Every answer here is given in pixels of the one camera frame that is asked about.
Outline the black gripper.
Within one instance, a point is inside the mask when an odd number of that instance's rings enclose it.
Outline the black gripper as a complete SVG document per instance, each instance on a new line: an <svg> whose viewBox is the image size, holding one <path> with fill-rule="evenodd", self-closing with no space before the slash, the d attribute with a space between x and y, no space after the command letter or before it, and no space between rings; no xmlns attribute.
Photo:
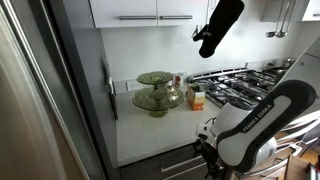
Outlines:
<svg viewBox="0 0 320 180"><path fill-rule="evenodd" d="M207 163L208 173L206 177L211 176L213 179L219 179L223 174L224 167L218 162L218 152L211 144L204 140L197 139L193 143L196 154L200 154Z"/></svg>

